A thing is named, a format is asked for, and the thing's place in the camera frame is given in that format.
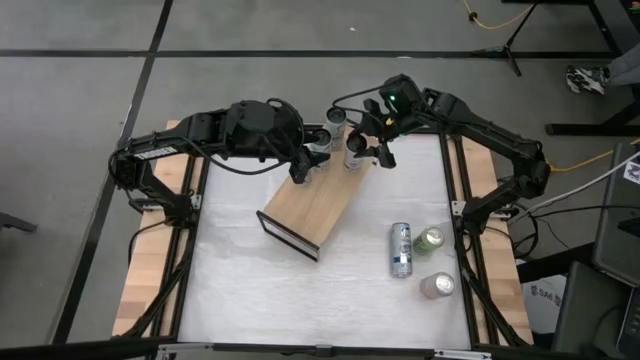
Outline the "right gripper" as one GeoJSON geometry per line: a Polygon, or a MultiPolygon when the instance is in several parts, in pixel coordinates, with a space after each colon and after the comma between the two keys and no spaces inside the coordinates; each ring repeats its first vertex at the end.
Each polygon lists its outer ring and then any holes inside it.
{"type": "Polygon", "coordinates": [[[383,113],[379,103],[371,98],[364,100],[364,110],[361,114],[361,121],[348,135],[348,141],[360,135],[375,137],[379,145],[373,152],[378,164],[385,169],[395,168],[397,166],[395,156],[387,142],[407,132],[408,114],[394,111],[383,113]]]}

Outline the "black desk frame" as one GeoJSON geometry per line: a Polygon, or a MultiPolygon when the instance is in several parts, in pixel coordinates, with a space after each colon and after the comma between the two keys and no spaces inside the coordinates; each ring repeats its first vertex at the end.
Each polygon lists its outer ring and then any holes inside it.
{"type": "MultiPolygon", "coordinates": [[[[531,4],[526,0],[501,0],[503,3],[531,4]]],[[[549,53],[549,58],[565,58],[565,59],[600,59],[615,58],[621,54],[621,49],[616,43],[614,35],[607,25],[604,17],[600,13],[595,4],[595,0],[539,0],[539,4],[553,5],[571,5],[586,6],[593,17],[606,45],[607,52],[594,53],[588,55],[584,53],[562,53],[554,56],[549,53]]],[[[624,107],[619,112],[612,115],[609,119],[596,124],[564,124],[564,123],[548,123],[545,125],[545,132],[551,136],[640,136],[640,125],[632,125],[632,122],[640,119],[640,88],[632,90],[634,100],[631,104],[624,107]]]]}

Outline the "black furniture foot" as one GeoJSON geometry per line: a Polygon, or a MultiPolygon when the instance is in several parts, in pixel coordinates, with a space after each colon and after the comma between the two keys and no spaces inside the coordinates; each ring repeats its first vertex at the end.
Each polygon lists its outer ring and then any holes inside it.
{"type": "Polygon", "coordinates": [[[38,226],[8,213],[0,212],[0,230],[5,228],[13,228],[27,233],[34,233],[38,226]]]}

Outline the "Celsius Arctic Vibe can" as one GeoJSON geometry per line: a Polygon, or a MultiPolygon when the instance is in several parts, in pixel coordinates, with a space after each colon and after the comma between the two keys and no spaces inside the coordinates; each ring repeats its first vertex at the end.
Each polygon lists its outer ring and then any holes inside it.
{"type": "Polygon", "coordinates": [[[359,156],[367,149],[367,140],[362,135],[349,136],[345,142],[343,165],[349,171],[358,170],[363,163],[359,156]]]}

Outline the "dark grey bin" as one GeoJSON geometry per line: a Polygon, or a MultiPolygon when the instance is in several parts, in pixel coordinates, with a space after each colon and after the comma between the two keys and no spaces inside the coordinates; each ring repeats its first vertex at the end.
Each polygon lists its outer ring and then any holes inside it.
{"type": "Polygon", "coordinates": [[[572,263],[552,349],[591,359],[640,360],[640,288],[572,263]]]}

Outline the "person's shoe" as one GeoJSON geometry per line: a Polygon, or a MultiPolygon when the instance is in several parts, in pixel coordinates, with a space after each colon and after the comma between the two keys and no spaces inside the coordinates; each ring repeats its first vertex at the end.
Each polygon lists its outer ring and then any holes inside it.
{"type": "Polygon", "coordinates": [[[565,81],[575,94],[590,93],[603,96],[610,71],[607,66],[592,68],[569,65],[565,73],[565,81]]]}

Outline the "wooden shelf black metal frame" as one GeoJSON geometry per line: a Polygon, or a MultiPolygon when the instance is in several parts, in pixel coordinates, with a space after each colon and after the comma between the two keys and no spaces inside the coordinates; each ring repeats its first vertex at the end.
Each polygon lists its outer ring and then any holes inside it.
{"type": "Polygon", "coordinates": [[[308,183],[284,180],[264,209],[256,212],[265,233],[317,262],[321,247],[338,220],[354,201],[376,159],[366,157],[349,169],[347,148],[331,153],[324,171],[314,170],[308,183]]]}

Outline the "white printed bag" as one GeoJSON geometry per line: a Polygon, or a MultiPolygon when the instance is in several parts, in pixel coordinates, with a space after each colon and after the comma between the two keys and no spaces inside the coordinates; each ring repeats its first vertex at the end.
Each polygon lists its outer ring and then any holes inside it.
{"type": "Polygon", "coordinates": [[[527,316],[533,333],[545,334],[555,331],[565,286],[565,275],[554,275],[522,285],[527,316]]]}

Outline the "grey equipment case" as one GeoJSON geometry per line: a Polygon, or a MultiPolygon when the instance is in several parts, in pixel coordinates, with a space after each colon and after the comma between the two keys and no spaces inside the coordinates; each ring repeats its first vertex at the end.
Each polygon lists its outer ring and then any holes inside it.
{"type": "Polygon", "coordinates": [[[640,153],[607,179],[602,206],[592,261],[606,274],[640,287],[640,153]]]}

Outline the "green beverage can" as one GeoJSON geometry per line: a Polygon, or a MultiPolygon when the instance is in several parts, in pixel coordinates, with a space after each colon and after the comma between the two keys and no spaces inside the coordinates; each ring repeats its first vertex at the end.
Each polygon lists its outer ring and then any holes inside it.
{"type": "Polygon", "coordinates": [[[438,227],[424,229],[413,241],[413,250],[418,255],[427,255],[441,248],[445,243],[442,230],[438,227]]]}

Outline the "black table frame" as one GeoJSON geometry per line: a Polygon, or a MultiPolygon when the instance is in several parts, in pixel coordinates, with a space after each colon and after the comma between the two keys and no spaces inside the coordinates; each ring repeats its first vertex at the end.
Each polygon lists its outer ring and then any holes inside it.
{"type": "MultiPolygon", "coordinates": [[[[454,161],[452,171],[455,187],[462,186],[462,162],[455,159],[459,154],[466,156],[466,160],[476,161],[469,171],[471,190],[486,188],[495,179],[491,174],[494,170],[489,152],[480,148],[469,140],[461,142],[462,148],[456,150],[454,142],[449,142],[449,159],[454,161]]],[[[158,165],[152,167],[154,175],[166,182],[172,190],[186,192],[203,192],[206,187],[207,165],[201,160],[195,160],[188,155],[171,155],[162,158],[158,165]]],[[[132,250],[133,266],[127,271],[124,289],[114,321],[112,335],[117,337],[134,327],[135,322],[143,315],[152,303],[153,298],[160,292],[166,278],[175,270],[180,257],[186,247],[194,242],[189,239],[195,231],[173,230],[166,225],[158,225],[151,229],[154,220],[160,220],[158,210],[149,210],[142,215],[140,228],[142,240],[135,244],[132,250]]],[[[527,317],[525,301],[520,286],[516,283],[516,260],[507,251],[507,227],[497,221],[490,222],[490,230],[481,235],[479,248],[468,256],[471,265],[484,261],[485,277],[488,282],[487,290],[496,307],[501,311],[505,320],[526,343],[533,343],[533,333],[527,317]]],[[[167,300],[160,307],[155,319],[158,325],[149,324],[142,332],[146,337],[174,337],[179,336],[180,320],[183,314],[182,298],[186,295],[188,275],[183,274],[176,283],[176,287],[169,292],[167,300]]],[[[316,358],[330,358],[335,356],[405,356],[426,357],[436,355],[440,350],[455,352],[457,349],[447,346],[347,346],[329,344],[321,341],[317,344],[261,344],[246,342],[205,342],[207,348],[221,352],[249,352],[249,353],[283,353],[285,355],[303,354],[316,358]]]]}

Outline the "white blue-banded beverage can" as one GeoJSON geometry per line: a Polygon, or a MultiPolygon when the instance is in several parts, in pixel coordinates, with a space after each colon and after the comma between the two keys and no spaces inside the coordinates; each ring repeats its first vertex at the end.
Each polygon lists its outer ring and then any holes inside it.
{"type": "Polygon", "coordinates": [[[411,229],[407,223],[394,223],[390,232],[391,274],[406,278],[413,274],[411,229]]]}

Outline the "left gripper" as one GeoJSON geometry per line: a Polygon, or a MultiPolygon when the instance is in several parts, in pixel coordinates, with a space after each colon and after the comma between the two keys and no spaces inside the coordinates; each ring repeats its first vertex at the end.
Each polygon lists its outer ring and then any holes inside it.
{"type": "Polygon", "coordinates": [[[233,156],[291,160],[290,177],[302,184],[307,174],[327,162],[330,155],[298,152],[302,146],[316,142],[298,111],[281,99],[266,102],[243,100],[227,111],[227,147],[233,156]]]}

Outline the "black tripod stand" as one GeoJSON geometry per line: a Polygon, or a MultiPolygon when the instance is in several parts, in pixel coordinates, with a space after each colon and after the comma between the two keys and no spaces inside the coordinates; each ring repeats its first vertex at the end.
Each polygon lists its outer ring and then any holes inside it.
{"type": "Polygon", "coordinates": [[[531,6],[529,8],[527,8],[522,14],[520,14],[518,17],[508,21],[507,23],[505,23],[505,26],[515,22],[516,20],[519,20],[519,24],[518,27],[516,28],[516,30],[512,33],[512,35],[508,38],[508,40],[506,41],[506,43],[504,45],[501,46],[497,46],[497,47],[488,47],[488,48],[483,48],[483,49],[479,49],[479,50],[474,50],[471,52],[471,56],[472,57],[477,57],[477,58],[484,58],[484,59],[506,59],[509,66],[511,67],[511,69],[513,70],[513,72],[515,73],[515,75],[517,77],[521,76],[521,70],[515,60],[515,57],[512,53],[511,47],[517,37],[517,35],[519,34],[519,32],[521,31],[521,29],[523,28],[524,24],[527,22],[527,20],[529,19],[530,15],[532,14],[532,12],[535,10],[535,8],[537,7],[539,0],[526,0],[527,2],[531,3],[531,6]]]}

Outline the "person's leg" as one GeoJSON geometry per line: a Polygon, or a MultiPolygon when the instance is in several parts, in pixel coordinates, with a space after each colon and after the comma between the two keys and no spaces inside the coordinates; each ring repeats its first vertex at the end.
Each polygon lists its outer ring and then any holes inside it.
{"type": "Polygon", "coordinates": [[[640,42],[607,66],[607,84],[622,86],[640,84],[640,42]]]}

